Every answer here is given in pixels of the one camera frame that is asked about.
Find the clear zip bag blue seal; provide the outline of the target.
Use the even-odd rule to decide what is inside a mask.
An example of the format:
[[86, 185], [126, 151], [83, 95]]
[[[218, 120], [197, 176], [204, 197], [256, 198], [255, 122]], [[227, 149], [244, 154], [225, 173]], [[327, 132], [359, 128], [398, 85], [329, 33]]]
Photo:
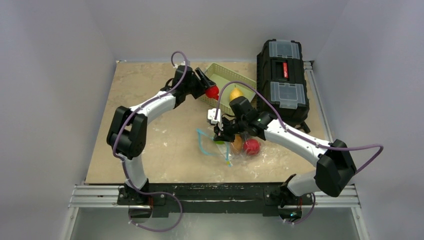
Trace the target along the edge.
[[212, 129], [209, 128], [197, 128], [196, 129], [197, 134], [197, 145], [199, 147], [199, 150], [202, 154], [208, 157], [213, 157], [215, 159], [222, 159], [225, 164], [229, 167], [233, 166], [235, 163], [245, 161], [247, 159], [251, 159], [255, 156], [258, 156], [259, 153], [262, 151], [262, 145], [263, 142], [261, 140], [258, 140], [252, 136], [250, 136], [248, 133], [239, 133], [237, 135], [240, 135], [243, 143], [248, 139], [256, 139], [260, 143], [260, 151], [257, 155], [246, 155], [242, 149], [242, 152], [240, 154], [233, 154], [230, 150], [230, 143], [231, 142], [225, 142], [225, 144], [215, 144], [214, 143], [214, 133]]

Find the yellow fake lemon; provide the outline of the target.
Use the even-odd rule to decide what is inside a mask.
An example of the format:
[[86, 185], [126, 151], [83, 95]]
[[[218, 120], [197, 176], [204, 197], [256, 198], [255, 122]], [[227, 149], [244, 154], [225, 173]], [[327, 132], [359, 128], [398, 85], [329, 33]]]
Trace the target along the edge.
[[228, 99], [231, 102], [231, 101], [235, 100], [236, 98], [243, 97], [243, 96], [244, 96], [244, 93], [238, 87], [235, 86], [231, 90]]

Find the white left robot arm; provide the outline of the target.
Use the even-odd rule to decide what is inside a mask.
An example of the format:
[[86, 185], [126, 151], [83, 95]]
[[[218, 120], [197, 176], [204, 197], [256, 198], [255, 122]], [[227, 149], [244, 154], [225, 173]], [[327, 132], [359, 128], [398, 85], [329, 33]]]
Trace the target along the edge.
[[217, 99], [219, 88], [200, 69], [180, 65], [174, 77], [156, 95], [133, 107], [119, 106], [113, 115], [106, 143], [112, 154], [120, 160], [125, 186], [131, 188], [129, 197], [138, 205], [146, 203], [149, 191], [141, 156], [147, 143], [148, 125], [162, 114], [181, 105], [188, 95], [194, 99], [206, 96]]

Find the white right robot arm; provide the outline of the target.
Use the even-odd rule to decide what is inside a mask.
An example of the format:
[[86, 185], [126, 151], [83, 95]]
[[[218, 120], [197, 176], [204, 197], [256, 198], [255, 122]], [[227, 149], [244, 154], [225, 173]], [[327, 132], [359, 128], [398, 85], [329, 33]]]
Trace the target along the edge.
[[292, 204], [304, 194], [319, 191], [338, 197], [357, 173], [343, 141], [329, 142], [315, 138], [281, 123], [275, 114], [257, 111], [243, 96], [231, 101], [230, 107], [233, 119], [223, 117], [218, 108], [207, 112], [207, 120], [214, 126], [214, 140], [233, 142], [236, 134], [248, 133], [285, 147], [315, 167], [314, 171], [290, 176], [282, 184], [280, 196], [284, 202]]

